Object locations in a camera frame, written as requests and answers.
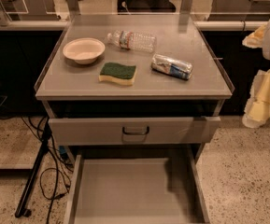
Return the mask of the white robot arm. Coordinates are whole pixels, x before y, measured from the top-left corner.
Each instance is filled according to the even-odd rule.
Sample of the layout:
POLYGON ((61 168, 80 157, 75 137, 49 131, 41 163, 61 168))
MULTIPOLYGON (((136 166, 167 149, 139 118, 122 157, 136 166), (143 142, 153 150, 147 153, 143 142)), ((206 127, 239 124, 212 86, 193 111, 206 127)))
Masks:
MULTIPOLYGON (((252 49, 261 48, 263 57, 270 61, 270 20, 246 36, 242 44, 252 49)), ((249 128, 259 128, 270 118, 270 69, 258 71, 249 94, 242 123, 249 128)))

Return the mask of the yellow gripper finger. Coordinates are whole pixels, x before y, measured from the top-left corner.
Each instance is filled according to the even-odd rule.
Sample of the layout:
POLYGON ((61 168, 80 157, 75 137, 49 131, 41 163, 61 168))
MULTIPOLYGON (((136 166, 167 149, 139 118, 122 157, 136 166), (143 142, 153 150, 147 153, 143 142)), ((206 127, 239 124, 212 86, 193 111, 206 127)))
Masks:
POLYGON ((266 24, 262 25, 259 28, 257 28, 254 32, 252 32, 250 35, 247 35, 243 39, 242 45, 251 49, 262 48, 266 27, 267 27, 266 24))
POLYGON ((258 71, 249 94, 242 123, 249 128, 259 128, 270 118, 270 69, 258 71))

